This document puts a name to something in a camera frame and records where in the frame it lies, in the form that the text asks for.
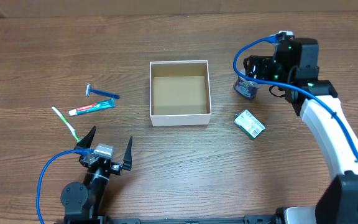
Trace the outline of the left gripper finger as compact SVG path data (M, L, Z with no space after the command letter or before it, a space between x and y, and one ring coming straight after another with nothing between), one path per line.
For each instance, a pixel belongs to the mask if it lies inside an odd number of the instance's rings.
M132 169L132 141L133 141L133 137L131 136L127 143L127 149L126 149L126 152L125 152L124 158L123 158L122 168L124 170Z
M83 137L77 144L76 148L89 149L93 142L94 135L96 133L96 126L93 126L89 133Z

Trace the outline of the dark blue pump bottle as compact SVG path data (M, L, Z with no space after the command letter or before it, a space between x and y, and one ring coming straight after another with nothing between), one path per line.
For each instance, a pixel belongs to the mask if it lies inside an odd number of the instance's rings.
M261 84L256 82L247 81L246 79L238 76L236 82L233 85L234 90L247 99L254 99L261 87Z

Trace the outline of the green white toothbrush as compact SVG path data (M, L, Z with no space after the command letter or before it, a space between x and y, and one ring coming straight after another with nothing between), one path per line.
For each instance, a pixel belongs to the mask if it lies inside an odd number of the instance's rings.
M56 108L56 107L52 107L52 110L57 114L57 116L63 121L63 123L67 126L67 128L70 130L71 135L76 139L76 141L78 142L80 139L79 137L76 135L76 131L74 129L74 127L65 119L64 115Z

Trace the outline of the green red toothpaste tube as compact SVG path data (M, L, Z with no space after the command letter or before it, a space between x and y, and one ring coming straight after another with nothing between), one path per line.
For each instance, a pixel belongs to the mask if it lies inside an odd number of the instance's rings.
M70 110L68 112L68 114L70 116L76 116L76 115L82 115L82 114L86 114L86 113L92 113L94 111L110 109L110 108L114 108L114 107L115 107L114 98L110 98L108 100L104 100L104 101L100 101L100 102L93 103L90 105L75 108L73 110Z

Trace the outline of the green white soap bar package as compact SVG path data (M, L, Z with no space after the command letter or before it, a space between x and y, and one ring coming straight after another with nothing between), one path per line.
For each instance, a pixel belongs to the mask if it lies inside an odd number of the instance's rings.
M244 110L237 114L234 124L241 128L251 139L257 138L265 130L265 126L249 110Z

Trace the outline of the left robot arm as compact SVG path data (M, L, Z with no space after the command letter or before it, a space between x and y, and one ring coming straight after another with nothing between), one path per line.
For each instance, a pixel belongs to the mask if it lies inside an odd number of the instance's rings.
M80 155L79 163L87 168L82 182L72 182L62 190L60 199L65 208L64 223L114 223L108 215L100 212L104 191L110 175L121 175L132 169L132 141L129 138L123 162L113 161L114 149L107 144L91 148L96 127L75 146Z

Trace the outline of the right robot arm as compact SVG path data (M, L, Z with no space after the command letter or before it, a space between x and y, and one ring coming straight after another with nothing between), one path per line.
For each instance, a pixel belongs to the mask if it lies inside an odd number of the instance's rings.
M333 84L318 78L318 41L288 32L260 41L273 44L274 54L245 58L238 76L284 92L316 139L331 176L316 205L278 208L264 223L358 223L358 138Z

